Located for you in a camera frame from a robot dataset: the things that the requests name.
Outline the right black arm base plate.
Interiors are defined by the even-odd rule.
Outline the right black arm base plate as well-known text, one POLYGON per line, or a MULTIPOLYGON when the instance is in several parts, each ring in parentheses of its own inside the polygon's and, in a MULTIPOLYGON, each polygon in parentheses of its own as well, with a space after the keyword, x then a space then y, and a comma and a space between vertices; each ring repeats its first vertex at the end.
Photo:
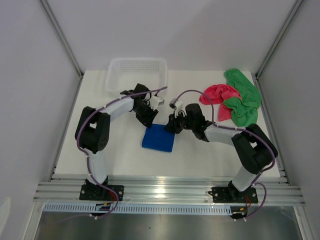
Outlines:
POLYGON ((236 188, 227 186, 215 186, 208 191, 208 194, 212 197, 214 203, 244 204, 246 200, 249 200, 249 203, 257 204, 259 201, 254 187, 249 187, 245 191, 238 191, 236 188))

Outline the white plastic basket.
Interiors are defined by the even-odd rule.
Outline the white plastic basket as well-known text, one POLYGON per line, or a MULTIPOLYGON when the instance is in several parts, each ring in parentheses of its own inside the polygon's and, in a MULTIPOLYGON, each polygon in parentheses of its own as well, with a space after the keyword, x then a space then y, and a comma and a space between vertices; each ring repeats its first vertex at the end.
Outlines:
POLYGON ((115 58, 107 69, 105 90, 118 95, 137 84, 156 90, 168 85, 168 64, 162 58, 115 58))

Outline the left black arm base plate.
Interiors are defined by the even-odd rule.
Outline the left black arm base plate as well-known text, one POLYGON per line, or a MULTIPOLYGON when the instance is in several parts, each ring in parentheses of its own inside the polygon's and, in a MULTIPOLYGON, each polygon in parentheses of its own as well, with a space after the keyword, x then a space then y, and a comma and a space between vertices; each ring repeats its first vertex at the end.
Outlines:
MULTIPOLYGON (((108 188, 118 194, 118 200, 120 202, 123 200, 125 190, 123 185, 109 185, 108 188)), ((90 182, 81 186, 79 199, 82 201, 116 201, 116 197, 111 195, 108 190, 98 185, 91 184, 90 182)))

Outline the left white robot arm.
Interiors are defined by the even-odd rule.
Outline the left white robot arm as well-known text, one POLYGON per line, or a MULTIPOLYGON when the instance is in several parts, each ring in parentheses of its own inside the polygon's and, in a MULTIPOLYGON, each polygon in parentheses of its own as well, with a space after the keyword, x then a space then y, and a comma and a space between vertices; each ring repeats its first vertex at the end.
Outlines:
POLYGON ((103 184, 107 180, 105 157, 102 151, 110 138, 110 126, 125 113, 135 113, 136 119, 146 128, 150 128, 158 114, 158 107, 165 100, 158 96, 160 89, 149 90, 138 83, 134 89, 124 90, 119 97, 104 106, 83 108, 75 132, 77 148, 86 158, 87 180, 93 184, 91 194, 97 200, 108 196, 109 188, 103 184))

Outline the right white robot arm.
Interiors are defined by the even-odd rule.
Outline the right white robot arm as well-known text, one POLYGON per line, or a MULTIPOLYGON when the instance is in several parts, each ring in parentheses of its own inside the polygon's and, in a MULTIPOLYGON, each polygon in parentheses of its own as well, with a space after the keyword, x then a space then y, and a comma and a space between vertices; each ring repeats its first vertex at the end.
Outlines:
POLYGON ((245 198, 246 190, 263 172, 275 165, 278 151, 257 124, 250 124, 246 128, 222 126, 206 120, 197 103, 188 104, 185 110, 177 100, 173 100, 169 106, 173 113, 164 127, 166 131, 179 134, 183 130, 190 130, 198 140, 235 148, 241 168, 228 185, 228 196, 232 201, 239 202, 245 198))

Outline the green towel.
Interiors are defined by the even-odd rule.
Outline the green towel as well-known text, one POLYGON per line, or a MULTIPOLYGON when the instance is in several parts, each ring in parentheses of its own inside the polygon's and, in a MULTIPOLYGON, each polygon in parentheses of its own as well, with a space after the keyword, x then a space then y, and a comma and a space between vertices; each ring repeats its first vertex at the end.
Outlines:
POLYGON ((231 109, 231 119, 237 127, 247 127, 258 120, 261 94, 249 79, 237 68, 224 72, 227 85, 238 91, 240 97, 230 97, 223 103, 231 109))

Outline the blue towel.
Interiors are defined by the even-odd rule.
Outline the blue towel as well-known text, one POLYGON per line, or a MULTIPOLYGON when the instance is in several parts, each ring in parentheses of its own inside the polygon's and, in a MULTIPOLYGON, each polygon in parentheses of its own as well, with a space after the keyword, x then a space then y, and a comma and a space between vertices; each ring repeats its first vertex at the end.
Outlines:
POLYGON ((165 130, 165 125, 153 124, 146 128, 141 146, 146 149, 171 153, 173 151, 175 134, 165 130))

